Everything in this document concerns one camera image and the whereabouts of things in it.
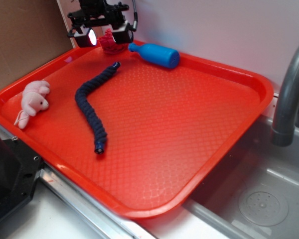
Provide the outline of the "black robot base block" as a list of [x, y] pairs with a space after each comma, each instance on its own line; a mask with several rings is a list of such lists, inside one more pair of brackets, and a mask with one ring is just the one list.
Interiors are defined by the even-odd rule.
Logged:
[[0, 138], [0, 223], [32, 200], [42, 164], [22, 140]]

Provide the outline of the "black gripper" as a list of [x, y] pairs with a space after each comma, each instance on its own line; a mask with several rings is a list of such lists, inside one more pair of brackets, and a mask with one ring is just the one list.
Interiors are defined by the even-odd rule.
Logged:
[[134, 40], [131, 25], [126, 21], [123, 11], [129, 10], [127, 4], [118, 2], [111, 5], [107, 2], [79, 2], [80, 9], [67, 14], [71, 20], [68, 37], [74, 37], [80, 48], [94, 47], [97, 37], [92, 27], [110, 25], [116, 44], [129, 44]]

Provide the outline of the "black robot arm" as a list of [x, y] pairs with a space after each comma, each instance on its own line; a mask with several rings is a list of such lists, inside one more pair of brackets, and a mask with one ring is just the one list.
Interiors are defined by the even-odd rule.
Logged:
[[73, 38], [80, 48], [94, 47], [97, 45], [97, 36], [93, 28], [110, 26], [116, 44], [132, 43], [138, 26], [136, 2], [132, 3], [134, 21], [129, 23], [123, 15], [124, 11], [130, 9], [127, 4], [121, 2], [108, 4], [105, 0], [79, 1], [80, 9], [67, 14], [71, 20], [67, 36]]

